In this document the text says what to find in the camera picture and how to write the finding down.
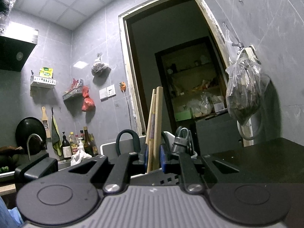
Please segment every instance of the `white rag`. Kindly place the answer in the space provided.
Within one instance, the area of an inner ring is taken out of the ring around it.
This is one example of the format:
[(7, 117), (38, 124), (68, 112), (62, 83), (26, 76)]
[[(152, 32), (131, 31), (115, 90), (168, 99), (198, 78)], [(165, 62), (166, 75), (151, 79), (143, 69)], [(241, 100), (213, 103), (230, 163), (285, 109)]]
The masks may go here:
[(72, 158), (72, 160), (71, 160), (71, 166), (72, 166), (72, 165), (79, 164), (82, 161), (82, 159), (90, 159), (90, 158), (92, 158), (92, 156), (85, 153), (82, 150), (78, 150), (77, 153), (73, 154), (71, 158)]

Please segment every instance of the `blue clothing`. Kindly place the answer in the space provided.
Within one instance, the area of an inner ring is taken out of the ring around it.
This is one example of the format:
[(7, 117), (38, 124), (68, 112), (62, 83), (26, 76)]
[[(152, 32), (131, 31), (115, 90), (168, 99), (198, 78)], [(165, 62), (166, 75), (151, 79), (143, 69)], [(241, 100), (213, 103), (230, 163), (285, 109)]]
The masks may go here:
[(18, 209), (15, 207), (8, 210), (0, 196), (0, 228), (18, 228), (23, 224), (23, 220)]

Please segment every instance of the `orange plug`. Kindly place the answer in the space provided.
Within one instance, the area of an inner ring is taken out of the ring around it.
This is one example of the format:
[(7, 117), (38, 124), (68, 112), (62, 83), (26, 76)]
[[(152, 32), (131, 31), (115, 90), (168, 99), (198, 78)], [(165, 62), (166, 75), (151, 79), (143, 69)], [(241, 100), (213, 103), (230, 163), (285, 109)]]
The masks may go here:
[(127, 89), (126, 84), (125, 84), (124, 82), (121, 82), (121, 83), (119, 83), (119, 85), (120, 85), (120, 89), (121, 89), (121, 91), (122, 91), (122, 92), (125, 92), (125, 91), (126, 91), (126, 89)]

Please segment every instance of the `white door frame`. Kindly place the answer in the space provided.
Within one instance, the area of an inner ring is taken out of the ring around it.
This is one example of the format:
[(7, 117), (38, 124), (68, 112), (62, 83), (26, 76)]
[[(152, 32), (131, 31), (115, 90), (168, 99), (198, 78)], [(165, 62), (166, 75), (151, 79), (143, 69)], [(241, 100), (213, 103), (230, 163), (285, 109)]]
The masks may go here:
[[(136, 121), (135, 131), (139, 135), (142, 135), (142, 131), (146, 132), (146, 129), (145, 129), (142, 108), (140, 105), (138, 105), (138, 104), (140, 104), (140, 98), (139, 98), (139, 92), (138, 92), (138, 87), (137, 87), (136, 75), (134, 72), (134, 65), (133, 65), (133, 59), (132, 59), (132, 55), (131, 55), (131, 47), (130, 47), (128, 27), (127, 27), (126, 20), (153, 6), (159, 5), (159, 4), (167, 2), (167, 1), (169, 1), (169, 0), (149, 0), (119, 16), (119, 28), (120, 28), (120, 39), (121, 39), (122, 52), (123, 52), (123, 61), (124, 61), (124, 65), (126, 68), (128, 87), (129, 87), (129, 92), (130, 92), (130, 96), (131, 96), (130, 100), (131, 100), (131, 105), (132, 105), (132, 113), (133, 113), (133, 117), (135, 118), (135, 121)], [(211, 33), (213, 34), (213, 37), (218, 45), (219, 52), (224, 61), (225, 66), (223, 66), (223, 67), (224, 67), (224, 69), (226, 69), (229, 66), (229, 58), (228, 58), (228, 53), (225, 48), (224, 34), (223, 34), (217, 20), (215, 19), (212, 11), (208, 7), (207, 3), (204, 0), (195, 0), (195, 1), (196, 1), (197, 5), (199, 6), (203, 16), (205, 17), (205, 20), (208, 23), (208, 26), (211, 30)]]

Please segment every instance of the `green towel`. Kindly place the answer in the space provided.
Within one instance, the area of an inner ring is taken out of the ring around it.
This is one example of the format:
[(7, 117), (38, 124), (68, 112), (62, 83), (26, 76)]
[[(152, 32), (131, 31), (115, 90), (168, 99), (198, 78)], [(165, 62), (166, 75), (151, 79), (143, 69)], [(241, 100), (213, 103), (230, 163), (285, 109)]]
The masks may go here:
[(54, 118), (54, 112), (53, 112), (53, 107), (52, 107), (52, 144), (54, 150), (57, 152), (58, 156), (62, 155), (61, 147), (62, 143), (60, 141), (60, 136), (59, 136), (59, 129), (56, 123), (56, 120)]

